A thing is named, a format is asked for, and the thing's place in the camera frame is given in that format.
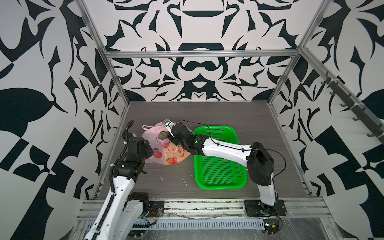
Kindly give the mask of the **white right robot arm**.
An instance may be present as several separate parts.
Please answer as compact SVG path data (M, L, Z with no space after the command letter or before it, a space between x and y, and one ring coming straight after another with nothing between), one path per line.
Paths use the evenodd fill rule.
M277 216L278 193L274 184L274 159L261 143L252 145L236 145L213 139L211 134L195 135L181 121L163 121L168 130L167 138L175 145L181 145L184 150L194 156L218 157L247 168L249 178L257 184L260 200L257 206L248 213L250 217Z

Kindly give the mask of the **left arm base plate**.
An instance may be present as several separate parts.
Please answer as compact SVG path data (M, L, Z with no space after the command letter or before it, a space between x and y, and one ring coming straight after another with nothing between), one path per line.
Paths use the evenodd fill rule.
M164 213L164 201L149 201L144 204L144 216L146 218L160 217Z

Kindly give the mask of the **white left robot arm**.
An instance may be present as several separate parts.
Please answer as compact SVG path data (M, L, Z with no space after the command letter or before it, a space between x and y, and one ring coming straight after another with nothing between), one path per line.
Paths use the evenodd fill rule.
M147 140L129 132L133 124L134 120L129 121L122 134L124 148L111 164L108 196L85 240L125 240L133 235L137 219L148 213L148 194L132 190L139 175L146 173L145 161L154 151Z

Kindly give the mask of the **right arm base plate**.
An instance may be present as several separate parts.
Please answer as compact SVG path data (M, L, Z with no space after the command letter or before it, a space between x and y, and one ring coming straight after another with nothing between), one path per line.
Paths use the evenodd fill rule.
M287 213L284 201L279 199L273 207L263 204L260 200L245 200L244 205L248 217L281 217L286 216Z

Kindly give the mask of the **pink plastic bag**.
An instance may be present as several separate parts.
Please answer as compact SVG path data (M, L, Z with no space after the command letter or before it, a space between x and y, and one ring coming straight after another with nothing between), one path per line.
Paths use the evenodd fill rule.
M142 137L150 143L154 151L154 155L146 159L146 164L175 165L191 155L181 145L175 145L166 138L169 131L163 123L155 126L143 125L142 129Z

